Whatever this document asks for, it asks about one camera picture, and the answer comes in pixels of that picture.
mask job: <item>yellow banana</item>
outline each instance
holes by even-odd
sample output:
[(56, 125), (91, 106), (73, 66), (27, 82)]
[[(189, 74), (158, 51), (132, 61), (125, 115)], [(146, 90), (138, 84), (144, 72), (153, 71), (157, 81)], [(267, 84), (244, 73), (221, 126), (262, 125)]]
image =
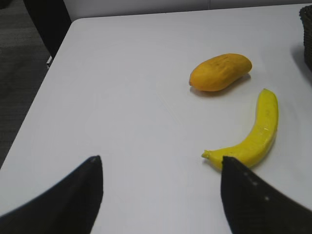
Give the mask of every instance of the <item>yellow banana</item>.
[(247, 167), (257, 164), (269, 151), (277, 131), (278, 104), (273, 92), (263, 89), (258, 97), (256, 121), (252, 131), (240, 144), (220, 150), (208, 151), (202, 157), (222, 169), (223, 156), (236, 157)]

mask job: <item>wicker basket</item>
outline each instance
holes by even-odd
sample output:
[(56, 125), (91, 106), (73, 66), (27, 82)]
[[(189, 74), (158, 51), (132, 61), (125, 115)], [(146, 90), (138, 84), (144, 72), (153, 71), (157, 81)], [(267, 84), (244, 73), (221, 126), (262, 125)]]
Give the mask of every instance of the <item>wicker basket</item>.
[(299, 15), (304, 29), (304, 61), (312, 71), (312, 5), (303, 7)]

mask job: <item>black chair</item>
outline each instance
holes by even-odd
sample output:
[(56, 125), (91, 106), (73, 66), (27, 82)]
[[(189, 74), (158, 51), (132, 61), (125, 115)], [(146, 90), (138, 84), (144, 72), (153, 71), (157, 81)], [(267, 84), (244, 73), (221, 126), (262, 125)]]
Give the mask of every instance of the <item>black chair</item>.
[(23, 1), (44, 45), (54, 58), (72, 23), (63, 0)]

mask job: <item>floor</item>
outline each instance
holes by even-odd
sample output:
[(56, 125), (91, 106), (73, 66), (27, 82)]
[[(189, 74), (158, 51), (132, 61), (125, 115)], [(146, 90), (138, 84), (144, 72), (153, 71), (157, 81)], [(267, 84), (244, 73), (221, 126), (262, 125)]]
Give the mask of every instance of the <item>floor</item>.
[(0, 167), (47, 73), (49, 53), (22, 0), (0, 10)]

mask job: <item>white wall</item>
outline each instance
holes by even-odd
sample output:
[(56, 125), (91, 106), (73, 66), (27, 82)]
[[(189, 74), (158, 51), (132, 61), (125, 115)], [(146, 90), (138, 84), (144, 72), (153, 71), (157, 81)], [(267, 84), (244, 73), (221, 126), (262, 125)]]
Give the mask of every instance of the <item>white wall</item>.
[(74, 21), (86, 17), (309, 3), (312, 0), (64, 0), (64, 2)]
[(207, 10), (209, 0), (64, 0), (72, 21), (79, 18)]
[(310, 3), (312, 0), (210, 0), (210, 9)]

